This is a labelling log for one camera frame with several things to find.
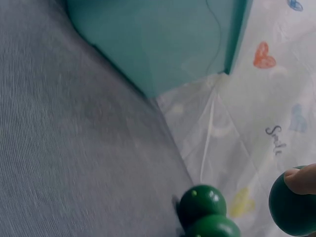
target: green wooden bead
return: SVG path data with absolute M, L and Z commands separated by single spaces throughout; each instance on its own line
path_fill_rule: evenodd
M 240 237 L 240 230 L 225 216 L 209 215 L 189 226 L 185 237 Z
M 316 195 L 297 195 L 290 191 L 284 173 L 271 188 L 269 209 L 276 225 L 288 235 L 307 236 L 316 231 Z
M 184 227 L 210 214 L 226 215 L 226 202 L 218 189 L 198 185 L 184 193 L 178 206 L 179 220 Z

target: finger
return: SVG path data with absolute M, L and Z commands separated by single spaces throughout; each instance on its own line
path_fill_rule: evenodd
M 296 194 L 316 194 L 316 164 L 287 170 L 284 173 L 284 182 Z

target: red heart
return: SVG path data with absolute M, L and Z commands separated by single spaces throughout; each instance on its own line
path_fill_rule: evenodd
M 259 44 L 256 54 L 255 60 L 253 60 L 253 65 L 257 68 L 272 68 L 277 63 L 274 57 L 268 56 L 269 46 L 267 42 L 263 41 Z

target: green ball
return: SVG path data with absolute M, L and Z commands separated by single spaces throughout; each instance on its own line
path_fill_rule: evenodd
M 190 226 L 185 237 L 240 237 L 240 230 L 225 216 L 209 215 Z
M 284 182 L 284 173 L 271 188 L 269 209 L 276 225 L 288 235 L 307 236 L 316 231 L 316 195 L 293 193 Z
M 184 229 L 201 217 L 218 214 L 226 216 L 226 202 L 218 189 L 209 185 L 198 185 L 184 193 L 178 214 Z

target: gray fabric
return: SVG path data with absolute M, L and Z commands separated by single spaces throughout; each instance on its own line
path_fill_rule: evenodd
M 52 0 L 0 1 L 0 236 L 172 237 L 164 120 Z

